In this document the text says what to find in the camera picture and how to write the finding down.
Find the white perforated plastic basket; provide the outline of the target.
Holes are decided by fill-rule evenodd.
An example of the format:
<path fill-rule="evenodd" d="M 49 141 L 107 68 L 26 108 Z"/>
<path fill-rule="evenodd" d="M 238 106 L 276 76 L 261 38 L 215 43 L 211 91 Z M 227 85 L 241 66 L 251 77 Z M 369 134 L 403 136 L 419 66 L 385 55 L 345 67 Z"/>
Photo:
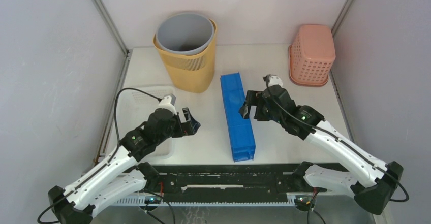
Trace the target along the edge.
<path fill-rule="evenodd" d="M 156 97 L 162 98 L 168 94 L 176 94 L 172 86 L 149 86 L 137 88 L 144 92 L 150 93 Z M 116 111 L 119 137 L 122 139 L 125 134 L 136 128 L 142 122 L 147 121 L 149 115 L 156 109 L 158 101 L 143 93 L 126 90 L 121 93 Z M 106 146 L 105 153 L 110 153 L 117 146 L 117 136 L 115 124 L 113 123 L 111 134 Z M 146 156 L 143 161 L 149 162 L 167 159 L 174 153 L 172 139 L 167 139 L 161 145 L 157 146 L 155 151 Z"/>

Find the blue compartment tray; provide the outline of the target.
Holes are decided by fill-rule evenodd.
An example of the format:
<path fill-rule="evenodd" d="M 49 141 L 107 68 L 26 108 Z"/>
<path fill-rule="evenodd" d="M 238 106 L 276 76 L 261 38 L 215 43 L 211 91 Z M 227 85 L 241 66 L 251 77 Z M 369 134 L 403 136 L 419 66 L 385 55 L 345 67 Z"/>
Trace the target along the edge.
<path fill-rule="evenodd" d="M 253 160 L 256 143 L 251 121 L 239 113 L 245 102 L 240 73 L 222 75 L 220 83 L 233 161 Z"/>

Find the pink perforated plastic basket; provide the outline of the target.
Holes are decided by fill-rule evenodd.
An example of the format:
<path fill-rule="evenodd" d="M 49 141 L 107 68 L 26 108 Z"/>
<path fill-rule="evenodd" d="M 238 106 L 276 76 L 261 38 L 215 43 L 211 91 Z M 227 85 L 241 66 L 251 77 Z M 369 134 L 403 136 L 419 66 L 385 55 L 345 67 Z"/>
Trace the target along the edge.
<path fill-rule="evenodd" d="M 301 86 L 320 87 L 329 80 L 336 53 L 331 28 L 305 24 L 289 47 L 289 76 Z"/>

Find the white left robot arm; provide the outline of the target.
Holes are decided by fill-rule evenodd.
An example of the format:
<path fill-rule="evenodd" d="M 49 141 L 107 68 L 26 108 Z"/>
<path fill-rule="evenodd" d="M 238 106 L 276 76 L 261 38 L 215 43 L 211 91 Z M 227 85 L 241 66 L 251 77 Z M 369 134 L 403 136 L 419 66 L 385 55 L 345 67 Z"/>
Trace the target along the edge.
<path fill-rule="evenodd" d="M 103 161 L 80 179 L 48 192 L 50 210 L 59 223 L 91 223 L 108 206 L 136 191 L 152 192 L 160 183 L 159 173 L 141 160 L 164 141 L 194 135 L 201 124 L 188 108 L 185 122 L 178 113 L 157 108 L 147 121 L 129 131 Z"/>

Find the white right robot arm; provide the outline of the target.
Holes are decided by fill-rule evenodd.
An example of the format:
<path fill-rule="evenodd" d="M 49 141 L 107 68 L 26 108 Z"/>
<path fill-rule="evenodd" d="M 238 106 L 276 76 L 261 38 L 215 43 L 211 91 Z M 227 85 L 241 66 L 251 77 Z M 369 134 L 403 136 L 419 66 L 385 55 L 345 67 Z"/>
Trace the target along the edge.
<path fill-rule="evenodd" d="M 239 109 L 244 119 L 256 106 L 254 119 L 274 121 L 289 134 L 319 146 L 346 169 L 327 169 L 303 161 L 294 171 L 294 186 L 299 191 L 323 188 L 352 197 L 369 213 L 380 215 L 400 187 L 403 167 L 395 161 L 386 163 L 351 142 L 324 116 L 307 105 L 296 105 L 286 89 L 268 86 L 264 91 L 249 90 Z"/>

